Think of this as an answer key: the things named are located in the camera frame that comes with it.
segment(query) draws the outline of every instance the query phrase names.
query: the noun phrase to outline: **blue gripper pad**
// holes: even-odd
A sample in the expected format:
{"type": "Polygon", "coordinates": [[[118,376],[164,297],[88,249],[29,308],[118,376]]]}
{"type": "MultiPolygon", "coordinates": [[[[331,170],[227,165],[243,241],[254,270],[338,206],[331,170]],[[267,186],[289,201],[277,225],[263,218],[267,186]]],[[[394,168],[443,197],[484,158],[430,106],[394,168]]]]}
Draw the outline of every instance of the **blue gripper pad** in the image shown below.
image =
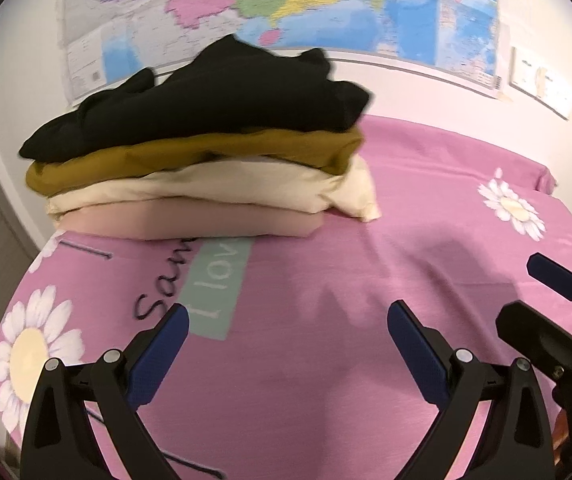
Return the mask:
{"type": "Polygon", "coordinates": [[[572,272],[541,253],[535,253],[526,264],[528,275],[572,301],[572,272]]]}
{"type": "Polygon", "coordinates": [[[130,370],[126,400],[133,410],[153,400],[188,336],[188,311],[177,303],[171,309],[175,311],[130,370]]]}
{"type": "Polygon", "coordinates": [[[424,400],[442,410],[450,400],[448,373],[442,361],[400,301],[390,306],[387,320],[388,333],[402,354],[424,400]]]}

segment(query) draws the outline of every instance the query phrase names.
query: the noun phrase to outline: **pink folded shirt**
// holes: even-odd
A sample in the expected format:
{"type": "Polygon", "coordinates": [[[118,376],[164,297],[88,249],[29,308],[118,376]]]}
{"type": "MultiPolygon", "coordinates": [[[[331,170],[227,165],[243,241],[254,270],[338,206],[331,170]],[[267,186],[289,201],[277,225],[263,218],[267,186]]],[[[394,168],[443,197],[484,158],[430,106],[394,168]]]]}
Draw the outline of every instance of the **pink folded shirt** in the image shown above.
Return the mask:
{"type": "Polygon", "coordinates": [[[169,238],[307,237],[323,223],[323,213],[302,213],[252,204],[226,204],[185,197],[82,207],[67,213],[58,229],[77,233],[163,240],[169,238]]]}

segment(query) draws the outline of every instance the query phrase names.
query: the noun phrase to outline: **mint green rectangle print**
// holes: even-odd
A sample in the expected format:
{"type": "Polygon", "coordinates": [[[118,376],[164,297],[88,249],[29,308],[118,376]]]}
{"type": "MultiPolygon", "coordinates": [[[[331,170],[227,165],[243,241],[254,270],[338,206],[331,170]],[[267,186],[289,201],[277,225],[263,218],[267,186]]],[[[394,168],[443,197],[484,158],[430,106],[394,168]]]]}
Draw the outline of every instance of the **mint green rectangle print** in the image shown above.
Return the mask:
{"type": "Polygon", "coordinates": [[[209,238],[203,243],[176,300],[188,309],[191,333],[226,339],[253,243],[253,238],[209,238]]]}

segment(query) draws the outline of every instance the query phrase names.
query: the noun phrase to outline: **yellow flower center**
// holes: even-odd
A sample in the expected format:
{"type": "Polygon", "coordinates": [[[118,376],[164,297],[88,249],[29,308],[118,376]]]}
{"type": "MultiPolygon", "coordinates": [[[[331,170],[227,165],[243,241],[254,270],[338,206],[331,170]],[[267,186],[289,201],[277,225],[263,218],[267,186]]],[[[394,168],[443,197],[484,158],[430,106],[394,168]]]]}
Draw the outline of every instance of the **yellow flower center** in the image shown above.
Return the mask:
{"type": "Polygon", "coordinates": [[[524,206],[516,200],[508,197],[502,197],[501,200],[499,200],[499,203],[520,222],[526,222],[530,219],[530,213],[528,213],[528,211],[524,209],[524,206]]]}
{"type": "Polygon", "coordinates": [[[12,389],[23,402],[31,402],[47,360],[48,346],[41,330],[27,328],[21,332],[10,352],[10,380],[12,389]]]}

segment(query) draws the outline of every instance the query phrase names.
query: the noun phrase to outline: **mustard yellow folded shirt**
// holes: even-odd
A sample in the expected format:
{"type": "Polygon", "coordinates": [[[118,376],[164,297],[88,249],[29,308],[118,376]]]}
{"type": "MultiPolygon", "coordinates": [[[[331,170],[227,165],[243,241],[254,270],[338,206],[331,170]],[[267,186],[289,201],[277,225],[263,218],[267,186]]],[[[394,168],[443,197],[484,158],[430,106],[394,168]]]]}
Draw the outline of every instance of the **mustard yellow folded shirt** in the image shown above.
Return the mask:
{"type": "Polygon", "coordinates": [[[33,162],[26,184],[43,196],[113,180],[176,170],[225,157],[271,156],[333,175],[344,174],[363,142],[354,127],[343,133],[268,129],[250,134],[204,134],[116,146],[60,164],[33,162]]]}

